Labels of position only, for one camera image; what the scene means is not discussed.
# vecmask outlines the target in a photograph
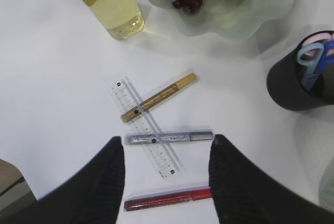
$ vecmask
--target scissors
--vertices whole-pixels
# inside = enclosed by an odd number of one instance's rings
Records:
[[[332,63],[334,63],[334,40],[325,44],[325,49],[315,69],[315,74],[322,74],[326,67]]]
[[[306,53],[310,53],[310,51],[314,51],[313,58],[308,60],[304,57]],[[325,51],[325,47],[321,43],[311,43],[307,46],[301,48],[297,53],[297,62],[306,67],[306,72],[301,80],[303,87],[310,91],[313,87],[314,83],[317,81],[320,74],[315,74],[315,70],[318,66],[320,59],[323,56]]]
[[[318,33],[306,39],[302,44],[302,48],[304,48],[305,46],[309,44],[316,43],[316,42],[326,44],[328,41],[331,41],[331,40],[334,40],[334,34],[330,35],[329,33],[326,33],[326,32]],[[308,56],[314,56],[314,54],[315,54],[315,50],[305,53],[305,55],[308,55]]]

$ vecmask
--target red glitter pen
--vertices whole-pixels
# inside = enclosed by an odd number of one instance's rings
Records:
[[[209,187],[196,190],[194,188],[190,188],[182,192],[164,193],[158,196],[144,196],[138,199],[130,199],[124,202],[124,208],[126,211],[135,211],[208,198],[212,198],[212,193]]]

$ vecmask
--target frosted glass bowl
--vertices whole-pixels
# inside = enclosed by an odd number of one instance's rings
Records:
[[[186,16],[167,0],[149,0],[165,9],[176,27],[185,35],[196,36],[209,31],[225,38],[249,38],[269,19],[280,19],[288,14],[294,0],[204,0],[200,12]]]

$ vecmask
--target table surface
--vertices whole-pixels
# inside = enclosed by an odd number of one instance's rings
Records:
[[[147,98],[192,70],[200,81],[152,111],[162,130],[224,134],[265,172],[316,203],[319,177],[334,151],[333,109],[284,110],[269,97],[266,76],[304,36],[334,27],[328,1],[295,0],[288,16],[233,42],[213,33],[183,36],[147,0],[138,0],[144,32],[126,41],[113,40],[81,0],[0,0],[0,158],[16,165],[41,198],[112,136],[124,136],[109,94],[115,75],[126,75]],[[159,179],[141,147],[125,146],[124,198],[207,185],[210,145],[174,145],[185,172],[171,182]],[[118,223],[157,219],[218,223],[211,199],[121,209]]]

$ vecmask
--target clear plastic ruler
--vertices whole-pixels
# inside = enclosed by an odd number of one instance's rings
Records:
[[[142,147],[161,179],[169,180],[177,177],[181,167],[179,159],[172,147],[164,143],[159,136],[159,128],[153,124],[155,121],[152,116],[140,106],[142,100],[139,98],[134,88],[125,78],[121,78],[111,84],[111,95],[121,114],[126,113],[134,107],[138,107],[141,110],[141,115],[131,120],[127,125],[131,127],[134,133],[151,134],[153,141],[154,139],[159,140],[159,143],[142,145]]]

